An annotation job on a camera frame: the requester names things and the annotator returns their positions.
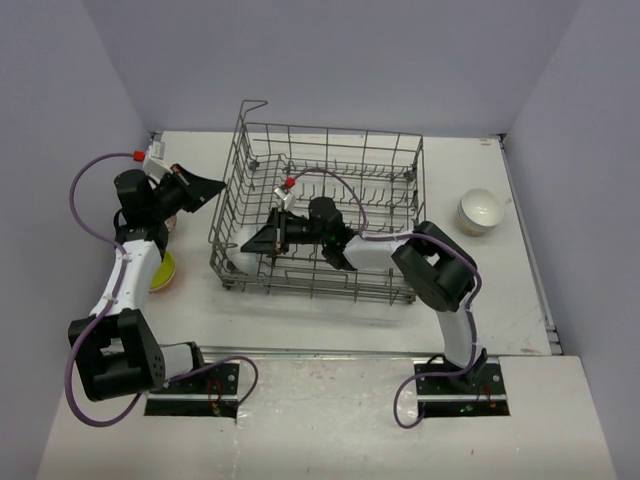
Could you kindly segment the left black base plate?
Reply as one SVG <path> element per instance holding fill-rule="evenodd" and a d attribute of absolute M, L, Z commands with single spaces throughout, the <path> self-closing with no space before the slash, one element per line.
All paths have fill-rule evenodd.
<path fill-rule="evenodd" d="M 170 383 L 150 393 L 147 417 L 229 418 L 238 411 L 240 365 L 225 363 L 208 372 Z"/>

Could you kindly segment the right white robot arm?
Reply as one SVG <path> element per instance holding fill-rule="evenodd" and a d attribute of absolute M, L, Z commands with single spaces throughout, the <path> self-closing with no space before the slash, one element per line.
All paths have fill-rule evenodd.
<path fill-rule="evenodd" d="M 266 224 L 240 242 L 240 251 L 275 257 L 292 245 L 319 245 L 336 270 L 399 271 L 416 297 L 436 312 L 445 364 L 438 375 L 459 393 L 481 382 L 487 353 L 478 341 L 472 305 L 482 280 L 471 256 L 437 225 L 424 221 L 410 231 L 366 235 L 347 226 L 333 199 L 317 197 L 306 217 L 273 208 Z"/>

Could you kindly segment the white bowl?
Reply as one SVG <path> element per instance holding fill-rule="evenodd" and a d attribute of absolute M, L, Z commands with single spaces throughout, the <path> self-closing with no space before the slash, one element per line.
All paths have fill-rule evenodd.
<path fill-rule="evenodd" d="M 459 200 L 458 212 L 474 223 L 492 229 L 504 219 L 503 203 L 492 192 L 482 188 L 467 191 Z"/>
<path fill-rule="evenodd" d="M 256 254 L 235 252 L 228 255 L 234 268 L 246 275 L 256 275 L 259 269 L 259 260 Z"/>

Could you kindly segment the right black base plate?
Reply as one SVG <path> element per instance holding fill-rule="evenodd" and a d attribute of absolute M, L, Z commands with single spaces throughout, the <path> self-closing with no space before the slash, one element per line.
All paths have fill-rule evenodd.
<path fill-rule="evenodd" d="M 427 418 L 506 417 L 510 415 L 501 365 L 490 358 L 471 384 L 455 378 L 415 381 L 419 414 Z"/>

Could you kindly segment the beige ceramic bowl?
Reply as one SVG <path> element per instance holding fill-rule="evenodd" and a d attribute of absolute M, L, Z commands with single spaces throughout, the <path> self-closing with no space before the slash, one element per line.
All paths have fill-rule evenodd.
<path fill-rule="evenodd" d="M 474 223 L 460 212 L 456 213 L 456 223 L 459 230 L 468 236 L 484 236 L 492 230 L 491 227 L 484 227 Z"/>

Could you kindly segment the yellow-green bowl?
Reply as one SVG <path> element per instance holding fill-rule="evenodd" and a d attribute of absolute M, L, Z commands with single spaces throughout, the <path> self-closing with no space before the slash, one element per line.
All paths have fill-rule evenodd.
<path fill-rule="evenodd" d="M 150 291 L 155 292 L 167 287 L 171 283 L 175 272 L 175 258 L 171 252 L 166 251 L 160 266 L 152 277 Z"/>

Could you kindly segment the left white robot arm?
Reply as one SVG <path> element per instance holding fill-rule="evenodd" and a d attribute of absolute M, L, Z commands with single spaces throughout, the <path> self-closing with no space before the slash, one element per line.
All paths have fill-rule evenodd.
<path fill-rule="evenodd" d="M 142 394 L 172 377 L 187 393 L 201 390 L 207 367 L 198 362 L 193 343 L 161 347 L 143 309 L 154 275 L 164 260 L 169 232 L 166 220 L 193 213 L 220 194 L 225 183 L 174 164 L 154 182 L 141 169 L 114 180 L 124 222 L 111 242 L 115 264 L 102 298 L 85 319 L 72 322 L 68 338 L 84 392 L 91 401 Z"/>

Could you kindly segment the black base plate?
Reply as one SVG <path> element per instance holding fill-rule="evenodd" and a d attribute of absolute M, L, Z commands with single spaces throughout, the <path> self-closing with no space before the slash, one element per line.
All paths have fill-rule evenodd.
<path fill-rule="evenodd" d="M 150 393 L 147 417 L 229 418 L 238 411 L 240 365 L 225 363 L 208 372 L 170 383 Z"/>
<path fill-rule="evenodd" d="M 427 418 L 506 417 L 510 415 L 501 365 L 490 358 L 471 384 L 455 378 L 415 381 L 419 414 Z"/>

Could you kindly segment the grey wire dish rack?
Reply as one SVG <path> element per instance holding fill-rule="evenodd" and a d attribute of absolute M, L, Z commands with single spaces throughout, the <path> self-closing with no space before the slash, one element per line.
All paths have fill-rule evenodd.
<path fill-rule="evenodd" d="M 350 130 L 254 120 L 264 100 L 242 102 L 211 222 L 209 264 L 228 290 L 282 289 L 310 297 L 344 295 L 353 300 L 412 303 L 411 287 L 395 269 L 336 270 L 319 245 L 292 245 L 275 257 L 257 254 L 256 275 L 236 270 L 228 255 L 241 252 L 281 209 L 274 189 L 296 179 L 290 211 L 308 215 L 311 200 L 334 200 L 348 227 L 366 235 L 404 232 L 426 218 L 424 138 L 420 134 Z"/>

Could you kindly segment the brown patterned bowl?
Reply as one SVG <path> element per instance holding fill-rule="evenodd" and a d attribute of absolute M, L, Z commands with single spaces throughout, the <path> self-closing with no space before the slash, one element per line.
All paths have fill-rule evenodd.
<path fill-rule="evenodd" d="M 176 225 L 177 225 L 177 216 L 176 216 L 176 215 L 173 215 L 173 216 L 171 216 L 170 218 L 168 218 L 168 219 L 165 221 L 165 225 L 166 225 L 167 231 L 168 231 L 169 233 L 171 233 L 171 232 L 176 228 Z"/>

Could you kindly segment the white bowl front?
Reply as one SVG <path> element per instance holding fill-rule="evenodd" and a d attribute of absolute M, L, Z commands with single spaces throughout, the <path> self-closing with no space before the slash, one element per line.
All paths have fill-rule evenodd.
<path fill-rule="evenodd" d="M 259 260 L 256 254 L 235 252 L 228 255 L 234 268 L 246 275 L 256 275 L 259 269 Z"/>

